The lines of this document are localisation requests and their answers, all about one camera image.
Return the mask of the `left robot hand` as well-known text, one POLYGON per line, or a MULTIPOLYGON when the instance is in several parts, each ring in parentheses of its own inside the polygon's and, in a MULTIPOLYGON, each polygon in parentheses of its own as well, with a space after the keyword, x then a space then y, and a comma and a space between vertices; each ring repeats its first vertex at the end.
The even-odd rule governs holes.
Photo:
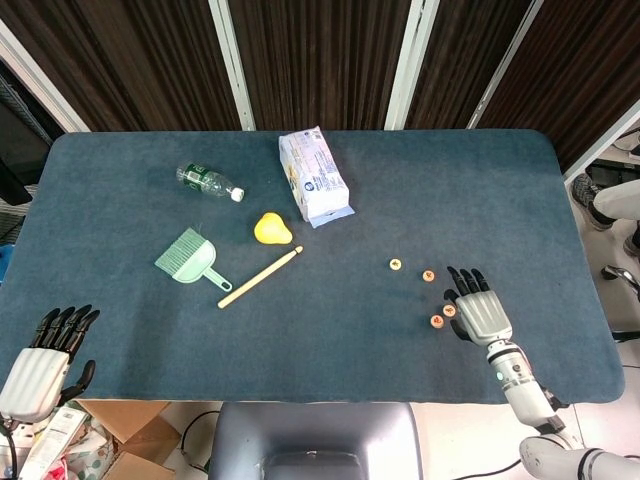
POLYGON ((96 362, 88 360, 79 379, 71 386, 65 381, 70 367, 90 327, 100 311, 91 305, 55 308, 40 321, 30 344, 14 361, 1 390, 1 418, 15 423, 34 424, 84 393, 93 380, 96 362))

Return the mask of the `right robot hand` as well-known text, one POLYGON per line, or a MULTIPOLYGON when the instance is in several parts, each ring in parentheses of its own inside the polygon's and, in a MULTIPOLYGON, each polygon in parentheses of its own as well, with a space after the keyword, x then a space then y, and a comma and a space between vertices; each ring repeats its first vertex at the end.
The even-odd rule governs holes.
POLYGON ((456 308, 452 322, 456 335, 464 341, 488 347, 498 341, 510 341, 513 334, 511 322, 496 292, 484 275, 471 270, 447 267, 454 289, 447 289, 443 296, 456 308))

